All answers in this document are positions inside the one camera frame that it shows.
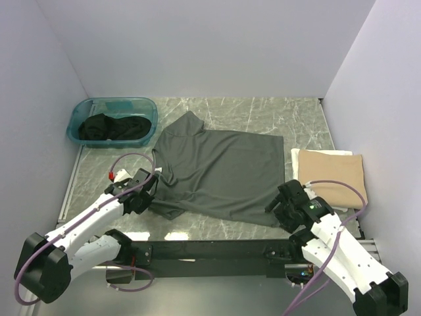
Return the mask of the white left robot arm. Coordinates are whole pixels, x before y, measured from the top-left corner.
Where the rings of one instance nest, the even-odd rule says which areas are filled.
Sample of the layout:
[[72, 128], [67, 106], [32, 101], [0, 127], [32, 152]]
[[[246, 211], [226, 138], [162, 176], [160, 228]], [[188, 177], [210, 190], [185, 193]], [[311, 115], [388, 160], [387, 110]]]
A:
[[150, 280], [153, 275], [144, 268], [151, 262], [152, 247], [135, 246], [124, 233], [112, 229], [95, 241], [99, 229], [126, 214], [142, 214], [154, 199], [158, 178], [144, 169], [135, 176], [120, 171], [105, 191], [85, 211], [64, 225], [42, 236], [33, 233], [25, 240], [14, 273], [14, 295], [21, 305], [23, 286], [37, 301], [51, 303], [70, 283], [91, 268], [108, 263], [111, 266], [139, 271]]

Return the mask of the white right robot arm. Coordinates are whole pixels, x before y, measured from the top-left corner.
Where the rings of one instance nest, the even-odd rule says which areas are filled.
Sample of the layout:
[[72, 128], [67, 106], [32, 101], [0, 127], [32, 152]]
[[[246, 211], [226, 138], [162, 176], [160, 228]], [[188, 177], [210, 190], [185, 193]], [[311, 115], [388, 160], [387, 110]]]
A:
[[307, 301], [305, 292], [322, 274], [347, 295], [356, 315], [402, 315], [408, 309], [408, 280], [378, 262], [325, 199], [308, 197], [305, 190], [314, 183], [290, 180], [280, 185], [277, 196], [265, 208], [291, 234], [286, 256], [318, 269], [284, 315]]

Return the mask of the grey t shirt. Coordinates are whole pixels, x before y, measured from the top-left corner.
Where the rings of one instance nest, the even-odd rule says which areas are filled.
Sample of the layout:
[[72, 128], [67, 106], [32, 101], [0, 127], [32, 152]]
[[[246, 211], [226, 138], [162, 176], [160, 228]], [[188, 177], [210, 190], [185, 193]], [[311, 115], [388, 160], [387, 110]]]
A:
[[277, 227], [265, 208], [285, 181], [283, 137], [204, 125], [188, 111], [162, 131], [152, 150], [159, 183], [150, 211]]

